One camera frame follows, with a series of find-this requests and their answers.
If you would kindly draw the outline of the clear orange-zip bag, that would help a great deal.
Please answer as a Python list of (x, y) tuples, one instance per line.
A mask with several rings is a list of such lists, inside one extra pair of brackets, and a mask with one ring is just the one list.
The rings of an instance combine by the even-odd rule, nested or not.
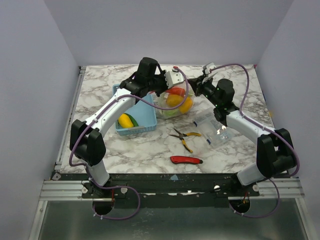
[(185, 83), (178, 84), (163, 92), (160, 96), (153, 95), (154, 104), (164, 108), (156, 108), (156, 116), (160, 119), (170, 119), (187, 114), (194, 105), (194, 92), (190, 86), (187, 87)]

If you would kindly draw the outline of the orange toy citrus fruit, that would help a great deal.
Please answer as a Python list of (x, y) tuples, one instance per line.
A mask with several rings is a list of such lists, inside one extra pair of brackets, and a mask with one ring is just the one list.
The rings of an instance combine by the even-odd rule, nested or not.
[(179, 105), (183, 101), (183, 97), (175, 94), (169, 94), (168, 97), (166, 98), (166, 104), (173, 108)]

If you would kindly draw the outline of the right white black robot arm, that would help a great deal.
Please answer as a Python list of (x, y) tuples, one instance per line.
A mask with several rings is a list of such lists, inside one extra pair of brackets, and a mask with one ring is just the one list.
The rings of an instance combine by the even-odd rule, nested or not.
[(252, 118), (241, 115), (240, 108), (233, 103), (233, 82), (220, 79), (217, 85), (212, 80), (203, 82), (203, 77), (188, 80), (194, 94), (203, 95), (213, 105), (214, 117), (222, 125), (238, 131), (256, 145), (256, 161), (235, 174), (230, 191), (241, 196), (248, 185), (271, 178), (297, 166), (290, 133), (284, 129), (271, 129)]

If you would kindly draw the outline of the orange toy carrot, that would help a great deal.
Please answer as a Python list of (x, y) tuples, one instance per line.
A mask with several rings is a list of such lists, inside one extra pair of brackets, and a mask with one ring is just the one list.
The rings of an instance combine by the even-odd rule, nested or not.
[(184, 88), (177, 87), (177, 86), (174, 86), (174, 87), (166, 90), (165, 92), (168, 94), (178, 95), (178, 96), (182, 96), (182, 97), (184, 97), (186, 94), (186, 90)]

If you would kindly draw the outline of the yellow toy bell pepper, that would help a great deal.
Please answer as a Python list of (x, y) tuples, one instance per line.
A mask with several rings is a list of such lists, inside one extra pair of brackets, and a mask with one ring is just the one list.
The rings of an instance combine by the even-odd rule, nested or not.
[(193, 106), (193, 100), (187, 97), (184, 103), (178, 108), (181, 114), (187, 113)]

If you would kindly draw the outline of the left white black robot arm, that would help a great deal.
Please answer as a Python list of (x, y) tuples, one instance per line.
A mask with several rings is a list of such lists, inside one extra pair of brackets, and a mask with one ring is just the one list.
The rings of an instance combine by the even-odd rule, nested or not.
[(165, 73), (157, 60), (143, 57), (137, 71), (120, 83), (118, 90), (101, 109), (84, 121), (76, 119), (72, 123), (70, 157), (80, 159), (79, 165), (84, 166), (94, 183), (93, 191), (99, 197), (107, 197), (111, 191), (110, 175), (103, 163), (105, 134), (125, 111), (143, 102), (149, 92), (161, 94), (167, 90)]

